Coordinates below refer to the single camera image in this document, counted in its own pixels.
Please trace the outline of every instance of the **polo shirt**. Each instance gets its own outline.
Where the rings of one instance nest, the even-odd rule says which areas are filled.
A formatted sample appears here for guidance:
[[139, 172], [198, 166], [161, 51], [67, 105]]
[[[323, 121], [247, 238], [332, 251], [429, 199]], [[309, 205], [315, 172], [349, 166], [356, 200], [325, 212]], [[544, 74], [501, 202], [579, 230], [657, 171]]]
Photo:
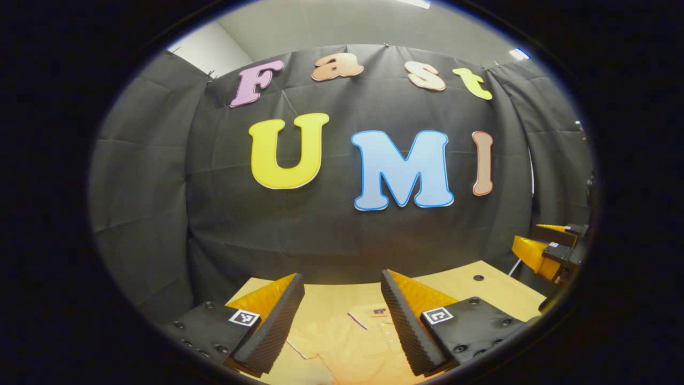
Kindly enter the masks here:
[[356, 306], [346, 314], [292, 327], [287, 343], [302, 358], [320, 358], [335, 385], [411, 385], [415, 376], [385, 303]]

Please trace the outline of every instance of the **light blue letter m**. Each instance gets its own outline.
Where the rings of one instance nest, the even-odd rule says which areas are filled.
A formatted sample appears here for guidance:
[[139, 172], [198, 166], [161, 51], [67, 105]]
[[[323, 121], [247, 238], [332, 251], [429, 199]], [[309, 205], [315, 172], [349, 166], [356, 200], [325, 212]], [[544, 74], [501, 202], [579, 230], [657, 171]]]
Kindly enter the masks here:
[[415, 197], [419, 207], [443, 207], [453, 203], [447, 182], [444, 146], [449, 138], [441, 132], [422, 131], [416, 135], [406, 159], [382, 131], [363, 131], [352, 136], [361, 150], [363, 168], [361, 196], [354, 206], [359, 210], [383, 210], [389, 199], [382, 194], [384, 178], [394, 200], [406, 206], [411, 191], [421, 177], [421, 190]]

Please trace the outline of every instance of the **table surface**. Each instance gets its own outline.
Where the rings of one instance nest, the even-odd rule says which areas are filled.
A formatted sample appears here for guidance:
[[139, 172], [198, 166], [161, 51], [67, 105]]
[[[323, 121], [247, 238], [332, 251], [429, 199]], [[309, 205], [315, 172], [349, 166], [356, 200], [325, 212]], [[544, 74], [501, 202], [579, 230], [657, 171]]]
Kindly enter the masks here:
[[[482, 275], [482, 281], [473, 279]], [[480, 297], [503, 312], [528, 321], [541, 313], [539, 305], [546, 299], [540, 293], [507, 276], [489, 264], [478, 261], [440, 273], [414, 277], [421, 282], [459, 301]], [[273, 281], [250, 278], [230, 301], [240, 298]], [[380, 283], [349, 285], [304, 285], [304, 298], [292, 322], [293, 327], [304, 326], [330, 316], [344, 314], [354, 306], [383, 303]], [[303, 360], [285, 343], [271, 372], [261, 378], [244, 375], [273, 385], [324, 385], [332, 384], [328, 368], [319, 358]]]

